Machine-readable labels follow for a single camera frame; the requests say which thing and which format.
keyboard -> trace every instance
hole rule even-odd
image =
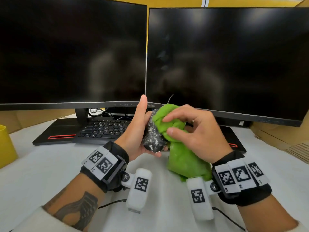
[[[73,143],[105,144],[120,137],[131,121],[110,120],[107,117],[89,119],[82,130],[73,138]]]

computer monitor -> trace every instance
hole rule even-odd
[[[0,0],[0,110],[137,105],[147,6]]]
[[[146,94],[215,116],[300,126],[308,8],[150,8]]]

microfiber cloth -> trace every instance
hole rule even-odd
[[[169,127],[176,127],[184,130],[186,123],[180,121],[180,119],[174,119],[170,122],[162,122],[162,119],[177,107],[179,106],[166,104],[152,117],[152,121],[156,125],[158,131],[170,142],[168,170],[179,174],[182,181],[192,177],[203,177],[204,181],[209,181],[211,180],[210,164],[201,160],[182,142],[170,137],[166,133],[166,130]]]

hand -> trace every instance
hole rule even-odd
[[[210,111],[184,105],[173,110],[162,121],[169,122],[176,118],[183,122],[193,121],[193,128],[186,126],[185,129],[189,133],[177,128],[168,128],[167,134],[181,141],[202,160],[214,163],[233,151]]]
[[[137,105],[134,117],[129,124],[127,130],[115,141],[116,144],[121,146],[127,152],[130,161],[135,160],[142,153],[149,153],[156,157],[161,156],[160,152],[151,152],[145,149],[141,144],[145,127],[152,113],[151,111],[145,113],[147,109],[147,104],[148,102],[146,95],[142,95],[141,100]]]

forearm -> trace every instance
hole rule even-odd
[[[87,231],[104,195],[91,179],[80,173],[43,208],[65,224]]]
[[[250,232],[284,232],[298,225],[273,195],[238,209]]]

